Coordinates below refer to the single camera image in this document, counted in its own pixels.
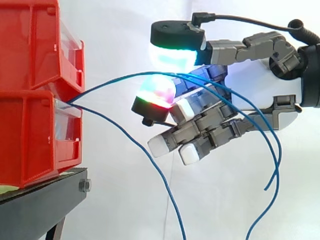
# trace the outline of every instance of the white backdrop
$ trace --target white backdrop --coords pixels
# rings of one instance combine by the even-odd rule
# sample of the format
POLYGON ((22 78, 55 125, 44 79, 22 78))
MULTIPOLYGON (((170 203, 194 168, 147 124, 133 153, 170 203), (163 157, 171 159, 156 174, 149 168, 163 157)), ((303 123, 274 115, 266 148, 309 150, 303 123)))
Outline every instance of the white backdrop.
MULTIPOLYGON (((192 11, 254 18, 285 26, 295 18, 320 34, 312 0, 61 0, 63 18, 85 42, 86 88, 126 74, 153 70, 150 26, 190 19, 192 11)), ((268 29, 216 21, 208 40, 242 40, 268 29)), ((296 47, 299 44, 290 40, 296 47)), ((120 123, 140 143, 165 128, 147 128, 130 111, 143 78, 98 90, 78 103, 120 123)), ((307 109, 279 133, 283 146, 278 199, 252 240, 320 239, 320 110, 307 109)), ((179 240, 179 224, 161 178, 144 153, 119 130, 84 114, 83 167, 92 191, 65 222, 63 240, 179 240)), ((274 164, 259 133, 247 133, 198 164, 183 166, 176 152, 156 159, 170 182, 189 240, 243 240, 265 209, 275 185, 263 191, 274 164)))

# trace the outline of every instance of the red plastic bin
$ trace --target red plastic bin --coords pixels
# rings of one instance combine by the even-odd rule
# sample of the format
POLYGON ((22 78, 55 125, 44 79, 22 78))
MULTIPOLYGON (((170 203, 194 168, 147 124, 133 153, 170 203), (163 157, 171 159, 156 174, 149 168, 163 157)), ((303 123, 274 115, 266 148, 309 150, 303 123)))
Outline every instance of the red plastic bin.
POLYGON ((84 44, 60 19, 58 0, 0 0, 0 91, 84 91, 84 44))
POLYGON ((0 185, 24 188, 81 163, 82 111, 50 91, 0 92, 0 185))

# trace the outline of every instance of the blue cable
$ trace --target blue cable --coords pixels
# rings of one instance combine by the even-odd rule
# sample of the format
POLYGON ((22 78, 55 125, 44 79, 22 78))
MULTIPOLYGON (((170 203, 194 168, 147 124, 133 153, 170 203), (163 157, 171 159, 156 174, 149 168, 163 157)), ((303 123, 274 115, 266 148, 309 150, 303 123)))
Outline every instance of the blue cable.
POLYGON ((109 123, 113 124, 114 126, 116 126, 119 130, 121 130, 121 132, 124 133, 124 135, 126 135, 135 145, 137 145, 146 155, 147 157, 149 158, 149 160, 151 161, 152 165, 155 167, 155 169, 158 171, 158 173, 160 174, 163 182, 164 182, 164 185, 165 185, 165 188, 169 194, 169 197, 170 197, 170 200, 173 204, 173 207, 174 207, 174 210, 175 210, 175 213, 176 213, 176 216, 178 218, 178 221, 179 221, 179 225, 180 225, 180 228, 181 228, 181 232, 182 232, 182 238, 183 240, 187 240, 187 237, 186 237, 186 232, 185 232, 185 228, 184 228, 184 224, 183 224, 183 221, 182 221, 182 218, 181 218, 181 214, 179 212, 179 209, 178 209, 178 206, 177 206, 177 203, 175 201, 175 198, 171 192, 171 189, 169 187, 169 184, 168 184, 168 181, 165 177, 165 175, 163 174, 163 172, 161 171, 161 169, 159 168, 159 166, 156 164, 156 162, 153 160, 152 156, 149 154, 149 152, 147 151, 147 149, 142 146, 139 142, 137 142, 122 126, 120 126, 118 123, 116 123, 115 121, 113 121, 112 119, 110 119, 109 117, 103 115, 102 113, 100 112, 97 112, 97 111, 94 111, 94 110, 91 110, 87 107, 84 107, 84 106, 80 106, 80 105, 77 105, 77 104, 73 104, 73 103, 69 103, 69 105, 73 106, 73 107, 76 107, 76 108, 79 108, 79 109, 83 109, 87 112, 90 112, 92 114, 95 114, 97 116, 100 116, 101 118, 107 120, 109 123))
MULTIPOLYGON (((267 138, 266 134, 263 132, 263 130, 261 129, 261 127, 253 120, 251 119, 248 115, 246 115, 244 112, 242 112, 240 109, 238 109, 236 106, 234 106, 231 102, 229 102, 228 100, 226 100, 224 97, 222 97, 221 95, 219 95, 218 93, 215 93, 214 91, 212 91, 210 88, 208 88, 207 86, 203 85, 203 84, 200 84, 196 81, 193 81, 191 79, 188 79, 186 77, 183 77, 182 75, 176 75, 176 74, 172 74, 172 73, 166 73, 166 72, 142 72, 142 73, 135 73, 135 74, 131 74, 131 75, 127 75, 127 76, 122 76, 122 77, 119 77, 119 78, 116 78, 116 79, 113 79, 111 81, 108 81, 108 82, 105 82, 105 83, 102 83, 94 88, 91 88, 85 92, 83 92, 82 94, 78 95, 77 97, 73 98, 72 100, 70 100, 68 103, 69 104, 72 104, 72 102, 74 102, 75 100, 78 100, 79 98, 83 97, 84 95, 94 91, 94 90, 97 90, 101 87, 104 87, 104 86, 107 86, 107 85, 110 85, 110 84, 113 84, 113 83, 116 83, 116 82, 119 82, 121 80, 125 80, 127 78, 131 78, 131 77, 136 77, 136 76, 145 76, 145 75, 154 75, 154 74, 160 74, 160 75, 165 75, 165 76, 169 76, 169 77, 178 77, 178 78, 181 78, 181 79, 184 79, 185 81, 187 82, 191 82, 195 85, 198 85, 206 90, 208 90, 210 93, 214 94, 216 97, 218 97, 219 99, 221 99, 225 104, 229 105, 230 107, 234 108, 236 111, 238 111, 240 114, 242 114, 245 118, 247 118, 249 120, 249 122, 251 122, 260 132, 261 134, 263 135, 263 137, 265 138, 270 150, 271 150, 271 153, 272 153, 272 156, 273 156, 273 159, 274 159, 274 163, 275 163, 275 176, 276 176, 276 189, 275 189, 275 193, 274 193, 274 196, 270 202, 270 204, 267 206, 267 208, 262 212, 262 214, 253 222, 253 224, 251 225, 251 227, 249 228, 248 230, 248 233, 247 233, 247 236, 246 236, 246 240, 249 239, 250 237, 250 234, 253 230, 253 228, 255 227, 255 225, 259 222, 259 220, 268 212, 268 210, 271 208, 271 206, 274 204, 276 198, 277 198, 277 195, 278 195, 278 192, 279 192, 279 171, 278 171, 278 162, 277 162, 277 158, 276 158, 276 155, 275 155, 275 152, 273 150, 273 147, 269 141, 269 139, 267 138)), ((198 78, 198 76, 193 76, 193 75, 190 75, 190 74, 186 74, 186 76, 188 77, 196 77, 198 78)), ((218 84, 218 83, 215 83, 215 82, 211 82, 211 81, 207 81, 206 79, 204 78, 201 78, 202 81, 204 82, 207 82, 209 84, 212 84, 212 85, 216 85, 216 87, 220 87, 220 88, 224 88, 224 86, 222 86, 221 84, 218 84)), ((231 89, 225 87, 225 89, 227 91, 230 92, 231 89)), ((248 99, 246 99, 244 96, 241 96, 240 94, 236 93, 237 96, 239 96, 240 98, 244 99, 245 101, 247 101, 249 104, 252 104, 253 107, 257 110, 257 112, 259 112, 261 115, 262 115, 262 118, 264 118, 264 120, 266 121, 266 124, 268 125, 268 121, 267 119, 264 117, 263 113, 257 108, 254 106, 254 104, 252 102, 249 102, 248 99)))
MULTIPOLYGON (((70 101, 68 101, 67 103, 70 104, 70 103, 73 103, 74 101, 82 98, 84 95, 87 95, 88 93, 91 93, 92 91, 95 91, 97 89, 100 89, 104 86, 107 86, 107 85, 110 85, 110 84, 114 84, 114 83, 117 83, 119 81, 122 81, 122 80, 125 80, 125 79, 129 79, 129 78, 133 78, 133 77, 137 77, 137 76, 147 76, 147 75, 155 75, 155 74, 159 74, 159 75, 165 75, 165 76, 169 76, 169 77, 173 77, 173 78, 176 78, 177 75, 174 74, 174 73, 169 73, 169 72, 159 72, 159 71, 147 71, 147 72, 139 72, 139 73, 134 73, 134 74, 130 74, 130 75, 126 75, 126 76, 121 76, 121 77, 118 77, 118 78, 115 78, 111 81, 108 81, 108 82, 104 82, 98 86, 95 86, 89 90, 86 90, 85 92, 79 94, 78 96, 74 97, 73 99, 71 99, 70 101)), ((282 147, 281 147, 281 143, 280 143, 280 140, 279 138, 277 137, 275 131, 273 130, 273 128, 271 127, 271 125, 269 124, 268 120, 265 118, 264 114, 261 112, 260 109, 258 109, 249 99, 247 99, 246 97, 240 95, 239 93, 237 93, 236 91, 233 91, 232 89, 226 87, 226 86, 223 86, 221 84, 218 84, 216 82, 213 82, 213 81, 208 81, 206 80, 205 78, 202 78, 202 77, 199 77, 199 76, 196 76, 196 75, 193 75, 193 74, 181 74, 182 76, 188 76, 188 77, 193 77, 193 78, 196 78, 196 79, 200 79, 201 81, 203 82, 206 82, 206 83, 209 83, 209 84, 212 84, 213 86, 215 87, 218 87, 218 88, 222 88, 222 89, 225 89, 226 91, 238 96, 239 98, 243 99, 244 101, 246 101, 248 104, 250 104, 258 113, 259 115, 262 117, 262 119, 264 120, 265 124, 268 126, 270 132, 272 133, 272 135, 274 136, 276 142, 277 142, 277 145, 278 145, 278 150, 279 150, 279 156, 278 156, 278 165, 280 165, 281 163, 281 159, 282 159, 282 147)), ((274 178, 275 178, 275 175, 276 175, 276 169, 274 170, 273 174, 272 174, 272 177, 271 179, 269 180, 268 184, 266 185, 266 187, 264 188, 264 190, 268 190, 271 183, 273 182, 274 178)))
MULTIPOLYGON (((187 77, 191 77, 191 78, 195 78, 195 79, 199 79, 207 84, 211 84, 214 87, 217 88, 221 88, 224 89, 234 95, 236 95, 237 97, 239 97, 240 99, 244 100, 245 102, 247 102, 249 105, 251 105, 257 112, 258 114, 262 117, 263 121, 265 122, 266 126, 269 128, 270 132, 272 133, 277 145, 278 145, 278 149, 279 149, 279 156, 278 156, 278 165, 280 165, 281 163, 281 159, 282 159, 282 146, 280 143, 280 140, 277 136, 277 134, 275 133, 274 129, 272 128, 272 126, 270 125, 269 121, 266 119, 265 115, 261 112, 261 110, 259 108, 257 108, 248 98, 242 96, 241 94, 239 94, 238 92, 232 90, 231 88, 228 88, 222 84, 216 83, 216 82, 212 82, 212 81, 208 81, 207 79, 194 75, 194 74, 185 74, 185 73, 178 73, 178 75, 181 76, 187 76, 187 77)), ((271 185, 271 183, 273 182, 274 178, 276 176, 276 169, 274 170, 271 179, 269 180, 268 184, 266 185, 266 187, 264 188, 265 191, 267 191, 271 185)))
POLYGON ((199 87, 202 87, 204 89, 206 89, 207 91, 209 91, 210 93, 212 93, 213 95, 215 95, 217 98, 219 98, 222 102, 224 102, 225 104, 227 104, 228 106, 232 107, 234 110, 236 110, 237 112, 239 112, 241 115, 243 115, 246 119, 248 119, 248 121, 250 123, 252 123, 260 132, 261 134, 263 135, 265 141, 267 142, 269 148, 270 148, 270 151, 272 153, 272 156, 273 156, 273 160, 274 160, 274 165, 275 165, 275 176, 276 176, 276 186, 275 186, 275 191, 274 191, 274 195, 270 201, 270 203, 268 204, 268 206, 265 208, 265 210, 258 216, 258 218, 252 223, 252 225, 250 226, 247 234, 246 234, 246 237, 245 239, 246 240, 249 240, 250 238, 250 235, 251 235, 251 232, 252 230, 254 229, 254 227, 257 225, 257 223, 265 216, 265 214, 270 210, 270 208, 272 207, 272 205, 275 203, 276 199, 277 199, 277 196, 278 196, 278 193, 279 193, 279 187, 280 187, 280 176, 279 176, 279 165, 278 165, 278 162, 277 162, 277 157, 276 157, 276 154, 273 150, 273 147, 267 137, 267 135, 265 134, 265 132, 262 130, 262 128, 251 118, 249 117, 247 114, 245 114, 243 111, 241 111, 239 108, 237 108, 235 105, 233 105, 230 101, 226 100, 223 96, 221 96, 220 94, 214 92, 212 89, 210 89, 209 87, 201 84, 201 83, 198 83, 196 81, 193 81, 193 80, 190 80, 190 79, 187 79, 187 78, 183 78, 185 81, 187 82, 190 82, 190 83, 193 83, 195 85, 198 85, 199 87))

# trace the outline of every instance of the robotic hand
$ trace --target robotic hand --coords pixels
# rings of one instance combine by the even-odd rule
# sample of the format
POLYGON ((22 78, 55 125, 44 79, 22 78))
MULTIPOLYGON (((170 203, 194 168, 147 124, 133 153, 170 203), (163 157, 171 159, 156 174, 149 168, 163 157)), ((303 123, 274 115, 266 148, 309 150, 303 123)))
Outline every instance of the robotic hand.
MULTIPOLYGON (((191 73, 224 85, 251 100, 274 130, 291 124, 301 113, 301 107, 320 107, 320 38, 306 30, 300 20, 291 21, 285 28, 248 18, 194 13, 190 22, 155 22, 151 28, 151 43, 165 49, 196 51, 195 64, 204 66, 191 73), (287 31, 307 45, 296 50, 276 31, 258 33, 243 41, 206 41, 201 23, 216 19, 287 31)), ((179 149, 183 163, 193 164, 211 150, 257 130, 247 119, 237 118, 238 112, 207 90, 178 78, 173 82, 176 101, 169 112, 176 126, 148 142, 155 157, 179 149)), ((249 115, 264 131, 268 130, 262 117, 245 101, 222 88, 207 86, 240 110, 251 111, 249 115)))

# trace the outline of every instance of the glowing dome light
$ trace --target glowing dome light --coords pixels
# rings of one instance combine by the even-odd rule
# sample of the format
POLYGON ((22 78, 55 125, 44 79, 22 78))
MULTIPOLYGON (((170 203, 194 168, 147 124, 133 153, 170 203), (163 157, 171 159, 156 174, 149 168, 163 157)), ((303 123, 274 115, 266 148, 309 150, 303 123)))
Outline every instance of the glowing dome light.
POLYGON ((176 86, 167 76, 152 75, 142 84, 137 97, 149 103, 169 109, 176 95, 176 86))
POLYGON ((195 68, 197 52, 191 50, 167 49, 149 45, 153 65, 160 71, 187 74, 195 68))

